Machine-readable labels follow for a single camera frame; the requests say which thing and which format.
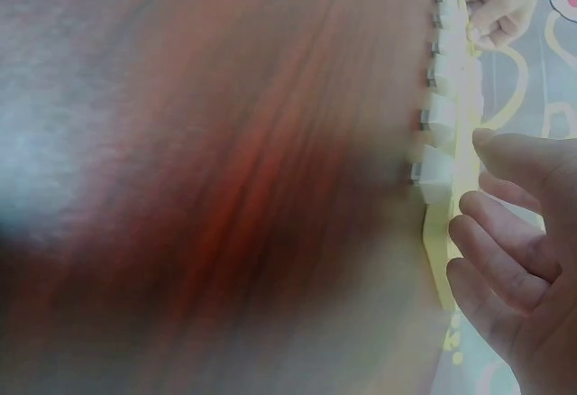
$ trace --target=white plastic clip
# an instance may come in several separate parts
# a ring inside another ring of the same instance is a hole
[[[426,83],[437,94],[453,98],[456,91],[456,69],[453,60],[435,55],[426,73]]]
[[[452,51],[455,51],[457,38],[455,32],[449,30],[438,30],[436,33],[436,40],[431,44],[431,51],[434,54],[449,55]]]
[[[441,147],[454,138],[457,106],[448,97],[431,93],[428,105],[421,114],[421,129],[429,132],[432,144]]]
[[[447,153],[425,145],[423,161],[413,165],[411,179],[421,189],[426,204],[451,200],[454,161]]]
[[[450,30],[458,26],[458,8],[451,3],[439,3],[437,13],[433,14],[436,28]]]

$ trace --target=hand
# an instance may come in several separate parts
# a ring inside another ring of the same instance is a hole
[[[577,393],[577,140],[476,131],[488,194],[542,214],[546,233],[481,192],[449,231],[447,276],[464,315],[522,393]]]
[[[474,27],[471,40],[496,50],[520,37],[531,23],[537,0],[467,0]]]

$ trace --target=yellow curved line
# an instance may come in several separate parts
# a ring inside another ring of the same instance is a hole
[[[521,107],[521,104],[523,104],[523,100],[525,99],[527,83],[529,80],[529,69],[527,67],[527,62],[521,54],[509,46],[503,48],[500,50],[500,52],[504,53],[513,61],[515,61],[515,64],[517,64],[518,76],[517,86],[515,87],[515,91],[513,92],[510,100],[503,107],[503,109],[496,113],[495,116],[492,117],[488,122],[483,124],[483,127],[487,127],[493,130],[497,130],[500,127],[503,127],[503,125],[505,125],[505,123],[508,122]]]
[[[547,41],[549,48],[551,48],[553,52],[561,58],[561,60],[573,69],[577,69],[577,58],[564,50],[555,37],[554,26],[560,17],[561,15],[559,15],[555,10],[551,11],[547,16],[547,22],[545,23],[545,40]]]

